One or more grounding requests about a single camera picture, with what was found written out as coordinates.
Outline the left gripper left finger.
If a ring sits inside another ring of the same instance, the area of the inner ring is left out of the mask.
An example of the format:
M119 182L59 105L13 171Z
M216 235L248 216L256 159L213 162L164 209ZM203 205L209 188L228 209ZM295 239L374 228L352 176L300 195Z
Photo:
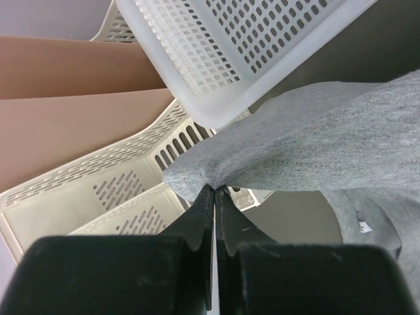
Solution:
M164 231L51 236L19 264L2 314L205 314L211 309L214 190Z

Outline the grey t shirt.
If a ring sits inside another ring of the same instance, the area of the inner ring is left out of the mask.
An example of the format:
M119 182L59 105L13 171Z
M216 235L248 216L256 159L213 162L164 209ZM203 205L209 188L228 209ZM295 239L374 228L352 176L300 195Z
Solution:
M288 91L193 146L163 179L189 201L205 185L319 191L343 241L386 249L419 298L418 71Z

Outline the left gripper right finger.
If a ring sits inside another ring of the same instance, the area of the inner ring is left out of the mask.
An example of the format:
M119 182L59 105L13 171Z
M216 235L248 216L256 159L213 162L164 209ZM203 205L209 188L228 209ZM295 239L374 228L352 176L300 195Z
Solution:
M415 314L391 256L370 245L286 245L215 192L221 314Z

